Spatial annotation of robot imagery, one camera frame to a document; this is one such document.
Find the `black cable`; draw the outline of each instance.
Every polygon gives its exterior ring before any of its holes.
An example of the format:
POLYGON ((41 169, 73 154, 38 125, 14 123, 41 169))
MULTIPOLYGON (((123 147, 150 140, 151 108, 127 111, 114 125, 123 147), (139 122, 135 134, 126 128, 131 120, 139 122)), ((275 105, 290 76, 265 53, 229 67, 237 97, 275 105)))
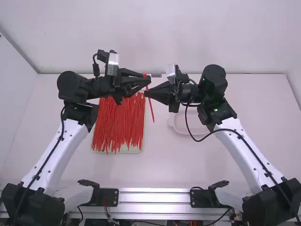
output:
POLYGON ((203 188, 196 186, 196 187, 192 187, 192 188, 190 189, 190 192, 191 192, 192 189, 194 189, 194 188, 197 188, 197 189, 202 190, 202 191, 204 190, 203 188))
MULTIPOLYGON (((288 203, 288 205, 291 207, 292 203, 290 202, 290 200, 288 199, 288 197, 286 196, 286 194, 284 193, 284 191, 282 190, 282 188, 280 187, 280 185, 277 183, 277 181, 274 179, 273 175, 271 174, 271 172, 268 170, 268 168, 266 168, 266 166, 263 164, 263 162, 261 161, 261 159, 258 157, 258 155, 254 152, 254 150, 251 148, 251 146, 247 143, 247 141, 244 139, 244 137, 242 135, 240 135, 237 131, 232 130, 232 129, 216 129, 210 133, 208 133, 206 136, 204 136, 203 138, 201 138, 200 140, 196 140, 194 138, 194 136, 192 135, 189 126, 188 126, 188 122, 187 122, 187 109, 188 106, 186 106, 185 108, 185 122, 186 122, 186 127, 187 130, 189 132, 189 135, 191 136, 191 138, 196 141, 196 142, 201 142, 203 140, 205 140, 207 137, 209 137, 210 135, 219 132, 219 131, 229 131, 232 133, 235 133, 238 136, 238 139, 241 139, 244 144, 250 149, 250 151, 252 152, 252 154, 254 155, 254 157, 257 159, 257 161, 259 162, 259 164, 262 166, 262 168, 266 171, 267 175, 271 178, 271 180, 273 181, 273 183, 276 185, 277 189, 279 190, 279 192, 282 194, 282 196, 284 197, 284 199, 286 200, 286 202, 288 203)), ((296 217, 298 224, 301 226, 301 221, 299 219, 298 213, 295 214, 293 212, 293 215, 296 217)))
POLYGON ((13 220, 13 226, 16 225, 16 219, 18 217, 18 213, 20 211, 21 205, 24 201, 24 198, 29 190, 29 188, 32 186, 32 184, 34 183, 34 181, 39 177, 39 174, 42 172, 43 168, 45 167, 45 165, 47 164, 48 160, 50 159, 52 153, 55 151, 56 147, 58 146, 58 144, 60 143, 61 140, 64 140, 63 138, 63 134, 64 134, 64 121, 63 121, 63 112, 65 110, 65 107, 62 108, 61 110, 61 123, 62 123, 62 132, 61 135, 59 137, 59 139, 57 140, 56 144, 54 145, 54 147, 52 148, 52 150, 50 151, 49 155, 47 156, 47 158, 45 159, 43 165, 41 166, 41 168, 39 169, 39 171, 37 172, 37 174, 32 178, 31 182, 28 184, 28 186, 26 187, 25 191, 23 192, 23 195, 20 198, 20 201, 17 205, 16 211, 15 211, 15 216, 14 216, 14 220, 13 220))
POLYGON ((83 221, 83 219, 84 219, 84 215, 83 215, 83 212, 81 211, 81 209, 80 209, 79 206, 77 207, 77 209, 79 209, 79 212, 80 212, 80 214, 81 214, 81 219, 80 219, 80 221, 79 221, 79 223, 81 223, 81 222, 83 221))
POLYGON ((95 53, 94 55, 93 55, 93 57, 92 57, 92 59, 93 59, 93 63, 94 64, 96 64, 96 60, 95 60, 95 57, 97 56, 97 53, 95 53))
POLYGON ((222 219, 232 208, 227 209, 226 212, 224 212, 223 215, 221 215, 218 219, 216 219, 214 222, 211 222, 210 224, 207 225, 203 225, 203 226, 210 226, 210 225, 214 225, 216 222, 218 222, 220 219, 222 219))
POLYGON ((149 225, 156 225, 156 226, 166 226, 166 225, 156 224, 156 223, 152 223, 152 222, 148 222, 148 221, 144 221, 144 220, 129 221, 129 223, 130 223, 129 225, 122 225, 122 226, 131 226, 135 222, 146 223, 146 224, 149 224, 149 225))

